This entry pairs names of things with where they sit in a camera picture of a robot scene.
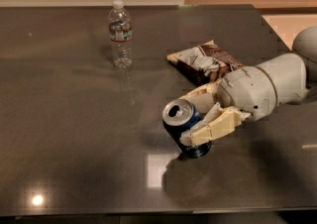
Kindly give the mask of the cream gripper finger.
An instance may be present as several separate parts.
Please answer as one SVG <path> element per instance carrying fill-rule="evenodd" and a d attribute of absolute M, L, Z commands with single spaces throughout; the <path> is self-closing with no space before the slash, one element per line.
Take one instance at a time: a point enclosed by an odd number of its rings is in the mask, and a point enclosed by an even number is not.
<path fill-rule="evenodd" d="M 215 113 L 221 112 L 221 106 L 218 103 L 217 87 L 219 82 L 203 84 L 192 91 L 181 96 L 181 99 L 192 103 L 200 113 L 207 114 L 210 110 Z"/>
<path fill-rule="evenodd" d="M 234 132 L 251 116 L 250 112 L 234 106 L 222 108 L 217 102 L 202 121 L 181 134 L 180 143 L 184 146 L 199 146 L 217 140 Z"/>

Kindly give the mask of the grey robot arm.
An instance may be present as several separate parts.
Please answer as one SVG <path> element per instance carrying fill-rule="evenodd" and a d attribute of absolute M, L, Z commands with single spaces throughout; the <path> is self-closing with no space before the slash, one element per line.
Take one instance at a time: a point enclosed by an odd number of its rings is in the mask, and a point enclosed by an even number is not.
<path fill-rule="evenodd" d="M 232 133 L 244 121 L 258 121 L 275 107 L 316 99 L 317 27 L 301 31 L 292 51 L 256 66 L 244 66 L 184 98 L 204 114 L 180 142 L 198 146 Z"/>

